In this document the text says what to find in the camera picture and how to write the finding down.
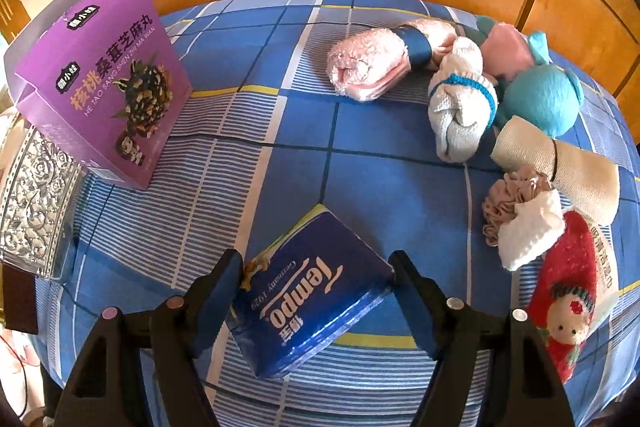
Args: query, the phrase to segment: blue tissue package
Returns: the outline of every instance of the blue tissue package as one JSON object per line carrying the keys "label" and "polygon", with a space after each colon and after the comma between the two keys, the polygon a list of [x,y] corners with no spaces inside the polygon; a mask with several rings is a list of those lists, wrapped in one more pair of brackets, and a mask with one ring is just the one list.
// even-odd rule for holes
{"label": "blue tissue package", "polygon": [[326,207],[244,266],[226,318],[260,379],[282,378],[373,309],[393,270]]}

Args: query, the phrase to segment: blue checkered bed sheet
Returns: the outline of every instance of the blue checkered bed sheet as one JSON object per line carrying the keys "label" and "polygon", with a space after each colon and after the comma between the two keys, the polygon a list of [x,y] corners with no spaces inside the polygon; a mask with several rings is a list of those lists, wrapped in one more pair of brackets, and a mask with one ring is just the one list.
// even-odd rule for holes
{"label": "blue checkered bed sheet", "polygon": [[[73,277],[36,288],[36,349],[54,379],[64,384],[102,309],[154,308],[210,271],[225,248],[250,259],[319,202],[380,255],[406,250],[447,296],[494,314],[526,305],[540,263],[512,276],[481,232],[481,203],[502,174],[489,158],[495,134],[485,133],[466,165],[444,164],[427,116],[428,75],[361,104],[336,97],[324,72],[334,42],[417,17],[453,22],[461,35],[476,26],[467,12],[420,0],[222,0],[164,17],[194,93],[149,190],[94,177],[84,184]],[[584,425],[636,375],[640,159],[615,99],[551,56],[575,71],[586,96],[562,139],[620,168],[620,209],[603,232],[621,297],[566,385]],[[464,426],[478,418],[487,363],[480,353]],[[143,365],[154,423],[166,426],[148,353]],[[230,427],[404,427],[433,367],[390,298],[283,381],[255,380],[225,329],[197,361]]]}

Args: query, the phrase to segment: pink towel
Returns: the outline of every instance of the pink towel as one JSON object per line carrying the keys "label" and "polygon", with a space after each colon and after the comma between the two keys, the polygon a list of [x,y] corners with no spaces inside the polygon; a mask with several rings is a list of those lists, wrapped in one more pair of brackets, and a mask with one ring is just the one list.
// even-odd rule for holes
{"label": "pink towel", "polygon": [[503,75],[511,82],[519,73],[533,66],[529,44],[510,24],[496,24],[480,46],[484,71],[492,76]]}
{"label": "pink towel", "polygon": [[[430,66],[437,69],[456,39],[454,27],[436,19],[418,19],[406,25],[427,37],[431,45]],[[375,100],[410,70],[404,41],[386,28],[374,28],[334,44],[326,67],[336,92],[359,102]]]}

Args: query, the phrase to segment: white rolled cloth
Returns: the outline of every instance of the white rolled cloth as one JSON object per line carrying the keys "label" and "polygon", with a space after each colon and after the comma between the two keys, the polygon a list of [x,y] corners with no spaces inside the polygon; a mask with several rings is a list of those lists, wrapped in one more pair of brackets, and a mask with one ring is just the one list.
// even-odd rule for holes
{"label": "white rolled cloth", "polygon": [[438,157],[449,163],[468,160],[498,107],[494,86],[482,76],[480,48],[473,41],[456,39],[429,83],[429,94]]}
{"label": "white rolled cloth", "polygon": [[545,253],[564,232],[560,193],[555,188],[516,203],[515,212],[516,217],[498,229],[498,254],[509,271]]}

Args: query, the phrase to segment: cable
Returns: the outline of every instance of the cable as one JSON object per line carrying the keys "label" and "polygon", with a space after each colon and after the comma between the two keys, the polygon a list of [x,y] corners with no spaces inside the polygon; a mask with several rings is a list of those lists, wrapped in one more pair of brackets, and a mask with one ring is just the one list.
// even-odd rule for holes
{"label": "cable", "polygon": [[11,349],[14,357],[18,359],[18,362],[20,362],[20,366],[22,367],[22,374],[24,375],[24,407],[22,408],[22,412],[18,415],[18,418],[22,418],[22,415],[27,412],[27,404],[29,402],[29,394],[27,393],[27,371],[24,368],[24,364],[22,363],[20,356],[18,356],[18,353],[15,352],[15,349],[11,347],[11,345],[4,339],[2,335],[0,335],[0,339],[2,339],[2,341],[6,344],[6,347]]}

